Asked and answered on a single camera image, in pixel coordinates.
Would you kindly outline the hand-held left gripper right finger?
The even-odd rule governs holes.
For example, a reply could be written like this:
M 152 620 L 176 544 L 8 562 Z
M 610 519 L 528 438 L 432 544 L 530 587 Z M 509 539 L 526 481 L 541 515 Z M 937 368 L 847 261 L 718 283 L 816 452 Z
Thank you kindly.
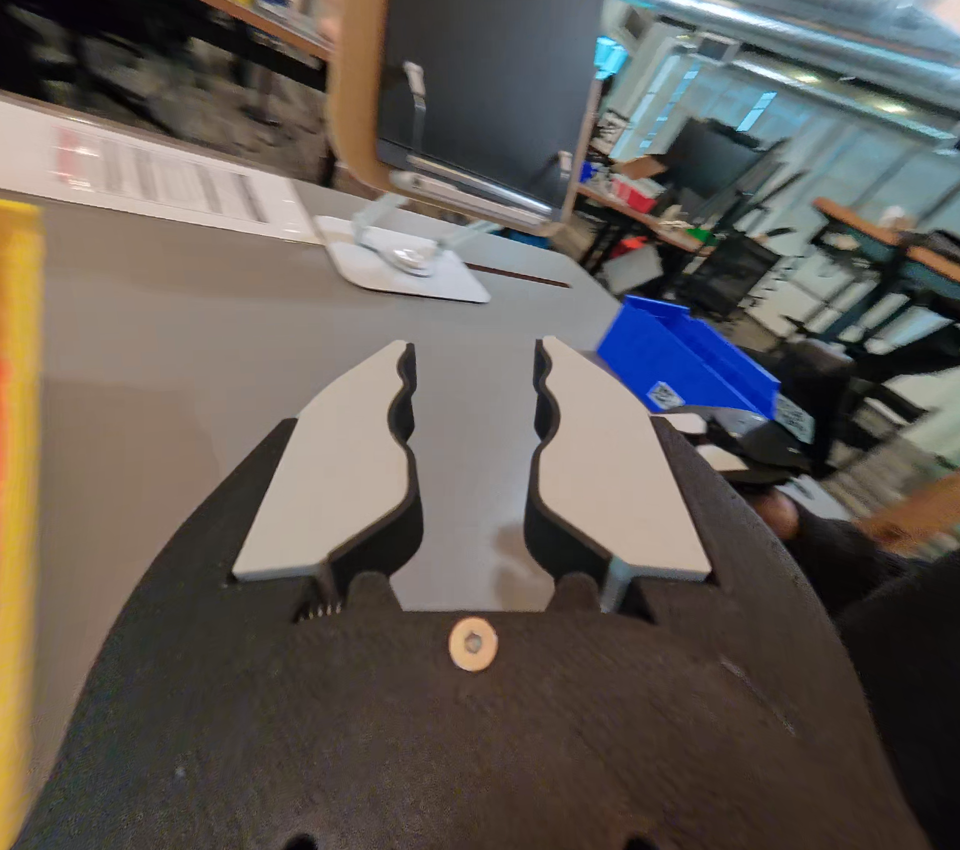
M 642 402 L 557 337 L 535 342 L 533 386 L 523 539 L 538 567 L 556 584 L 587 577 L 606 612 L 640 580 L 708 582 L 712 563 Z

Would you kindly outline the blue plastic bin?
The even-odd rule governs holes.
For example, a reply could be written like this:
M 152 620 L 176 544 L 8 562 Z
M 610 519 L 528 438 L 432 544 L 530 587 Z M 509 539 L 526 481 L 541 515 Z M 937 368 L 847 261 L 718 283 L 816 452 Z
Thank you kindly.
M 779 381 L 681 305 L 626 297 L 596 354 L 650 412 L 706 407 L 775 416 Z

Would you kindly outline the printed paper sheet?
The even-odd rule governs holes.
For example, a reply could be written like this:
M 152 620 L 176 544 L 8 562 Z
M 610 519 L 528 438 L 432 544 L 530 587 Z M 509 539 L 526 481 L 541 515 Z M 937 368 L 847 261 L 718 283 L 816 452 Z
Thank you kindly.
M 301 244 L 320 242 L 287 178 L 3 99 L 5 192 Z

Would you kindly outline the person's right hand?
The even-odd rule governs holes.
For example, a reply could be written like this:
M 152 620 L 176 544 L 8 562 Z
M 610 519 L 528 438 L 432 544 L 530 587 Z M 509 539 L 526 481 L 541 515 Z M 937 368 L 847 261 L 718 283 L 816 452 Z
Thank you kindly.
M 749 496 L 749 503 L 761 520 L 781 541 L 797 536 L 800 529 L 800 513 L 794 500 L 777 488 Z

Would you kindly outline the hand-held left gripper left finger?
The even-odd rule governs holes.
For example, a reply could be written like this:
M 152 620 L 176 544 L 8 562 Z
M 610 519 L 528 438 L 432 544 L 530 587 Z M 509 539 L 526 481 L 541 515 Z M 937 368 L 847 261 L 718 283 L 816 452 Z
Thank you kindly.
M 329 610 L 354 580 L 386 578 L 424 539 L 410 447 L 415 346 L 394 340 L 316 394 L 296 417 L 234 560 L 240 582 L 308 578 Z

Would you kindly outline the yellow plastic bin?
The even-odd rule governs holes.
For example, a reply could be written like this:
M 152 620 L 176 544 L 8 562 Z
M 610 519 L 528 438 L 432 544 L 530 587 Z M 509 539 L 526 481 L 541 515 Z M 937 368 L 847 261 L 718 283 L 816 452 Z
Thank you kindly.
M 41 464 L 44 235 L 37 207 L 1 202 L 1 847 L 29 805 Z

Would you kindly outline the wooden standing desk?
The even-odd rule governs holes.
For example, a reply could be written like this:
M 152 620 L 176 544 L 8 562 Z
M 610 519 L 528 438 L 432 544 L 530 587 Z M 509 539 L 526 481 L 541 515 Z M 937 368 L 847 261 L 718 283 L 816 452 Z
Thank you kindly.
M 913 308 L 958 321 L 958 243 L 949 234 L 884 227 L 823 197 L 815 199 L 812 206 L 824 218 L 824 225 L 812 243 L 822 243 L 827 234 L 852 238 L 857 245 L 856 255 L 867 262 L 875 277 L 872 288 L 816 333 L 816 340 L 826 344 L 840 342 L 848 330 L 892 296 L 902 297 L 901 305 L 870 327 L 857 346 L 864 347 L 867 340 Z

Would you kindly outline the black computer monitor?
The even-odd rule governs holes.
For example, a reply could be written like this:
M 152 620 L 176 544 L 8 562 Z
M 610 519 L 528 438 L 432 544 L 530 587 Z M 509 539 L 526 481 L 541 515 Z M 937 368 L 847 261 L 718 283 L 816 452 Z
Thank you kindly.
M 667 190 L 688 190 L 704 200 L 752 196 L 780 166 L 790 142 L 781 137 L 765 144 L 713 119 L 689 117 L 666 152 L 656 157 L 663 170 L 654 179 Z

